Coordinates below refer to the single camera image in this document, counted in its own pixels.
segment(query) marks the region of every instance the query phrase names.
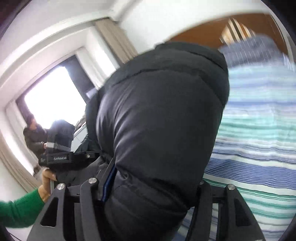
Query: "white wall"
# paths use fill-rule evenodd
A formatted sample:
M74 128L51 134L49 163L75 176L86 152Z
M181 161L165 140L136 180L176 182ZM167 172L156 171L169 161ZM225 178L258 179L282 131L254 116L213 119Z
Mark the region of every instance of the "white wall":
M139 53L170 37L218 17L244 12L269 12L261 0L142 0L122 18Z
M17 15L1 39L0 62L45 29L57 23L67 24L74 18L100 18L113 3L114 0L32 0Z
M14 201L22 196L24 196L27 192L22 188L22 186L10 175L7 171L6 167L0 160L0 200L2 201ZM18 237L21 240L26 240L31 228L24 229L8 229L10 233L14 236Z

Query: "beige curtain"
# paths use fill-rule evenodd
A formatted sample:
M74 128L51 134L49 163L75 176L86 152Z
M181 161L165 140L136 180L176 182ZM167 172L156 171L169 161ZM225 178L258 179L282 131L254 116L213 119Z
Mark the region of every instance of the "beige curtain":
M96 21L95 25L121 63L126 63L138 55L123 30L114 21L104 18Z
M27 191L31 192L39 187L41 183L37 181L19 162L7 145L2 133L0 132L0 161L10 172L10 174L21 184Z
M32 164L36 166L38 164L38 158L30 151L26 145L24 138L24 128L27 126L15 100L11 101L6 107L6 117L14 130L15 141L18 143L20 150L24 153L25 157Z

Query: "seated person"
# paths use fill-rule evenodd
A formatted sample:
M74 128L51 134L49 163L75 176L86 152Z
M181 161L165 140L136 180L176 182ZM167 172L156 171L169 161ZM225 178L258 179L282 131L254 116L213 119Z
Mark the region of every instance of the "seated person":
M0 222L9 228L24 228L34 224L50 196L50 180L56 181L49 169L42 171L42 185L14 202L0 202Z
M26 145L37 156L38 160L40 160L41 155L46 149L48 130L43 129L42 126L36 122L33 114L28 115L26 123L28 126L23 132Z
M106 240L173 237L196 204L228 95L220 52L171 42L123 65L92 97L82 145L114 157L117 168L104 205ZM101 165L57 179L81 184Z

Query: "dark hair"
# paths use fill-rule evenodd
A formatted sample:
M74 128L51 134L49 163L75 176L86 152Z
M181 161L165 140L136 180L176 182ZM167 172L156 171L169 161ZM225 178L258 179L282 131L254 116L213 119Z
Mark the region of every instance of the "dark hair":
M35 117L31 113L26 117L26 123L27 123L28 126L31 125L33 119L35 119Z

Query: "bright window light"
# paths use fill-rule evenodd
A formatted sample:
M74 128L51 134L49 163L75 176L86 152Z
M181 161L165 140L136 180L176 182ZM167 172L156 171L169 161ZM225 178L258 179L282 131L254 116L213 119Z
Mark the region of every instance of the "bright window light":
M46 129L61 119L75 125L86 106L65 67L49 73L26 94L25 102L36 121Z

